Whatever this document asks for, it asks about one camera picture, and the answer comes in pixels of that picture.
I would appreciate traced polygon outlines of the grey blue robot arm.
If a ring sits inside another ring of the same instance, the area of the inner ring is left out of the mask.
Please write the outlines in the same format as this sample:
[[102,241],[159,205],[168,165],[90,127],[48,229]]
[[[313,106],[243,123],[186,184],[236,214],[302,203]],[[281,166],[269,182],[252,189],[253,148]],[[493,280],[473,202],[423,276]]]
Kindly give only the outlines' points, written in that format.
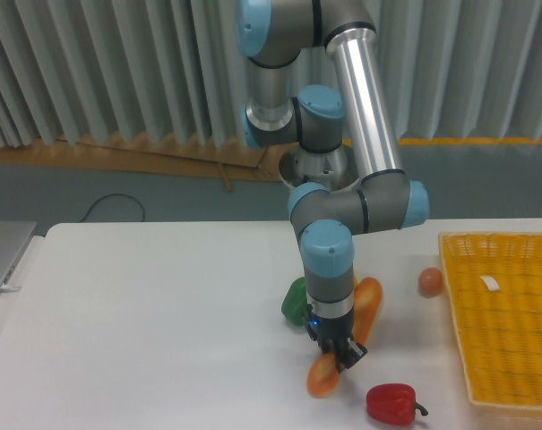
[[338,370],[366,354],[358,337],[356,235],[423,224],[423,184],[398,155],[375,57],[374,21],[358,1],[240,1],[240,53],[252,93],[248,145],[290,144],[280,176],[305,272],[303,323]]

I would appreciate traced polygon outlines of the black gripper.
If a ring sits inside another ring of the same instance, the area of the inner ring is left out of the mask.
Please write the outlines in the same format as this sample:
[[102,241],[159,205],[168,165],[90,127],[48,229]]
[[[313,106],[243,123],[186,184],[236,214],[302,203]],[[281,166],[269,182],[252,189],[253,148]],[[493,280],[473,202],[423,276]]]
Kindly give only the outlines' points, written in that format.
[[337,318],[321,317],[311,305],[306,305],[304,326],[312,341],[318,343],[323,354],[330,354],[339,372],[350,369],[368,352],[353,340],[354,309]]

